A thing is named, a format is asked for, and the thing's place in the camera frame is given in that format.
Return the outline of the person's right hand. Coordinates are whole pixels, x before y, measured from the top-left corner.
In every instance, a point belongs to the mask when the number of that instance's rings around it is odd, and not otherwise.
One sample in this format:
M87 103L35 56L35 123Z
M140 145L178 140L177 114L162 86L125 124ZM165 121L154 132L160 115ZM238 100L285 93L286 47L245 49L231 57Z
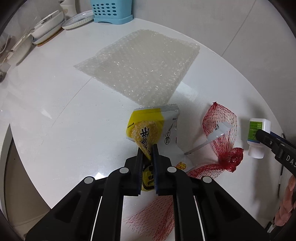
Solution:
M280 209L275 215L275 225L284 226L290 217L292 216L292 211L295 209L295 201L293 201L293 194L295 189L295 176L291 176L288 185L285 189L285 194L283 196L283 201L280 204Z

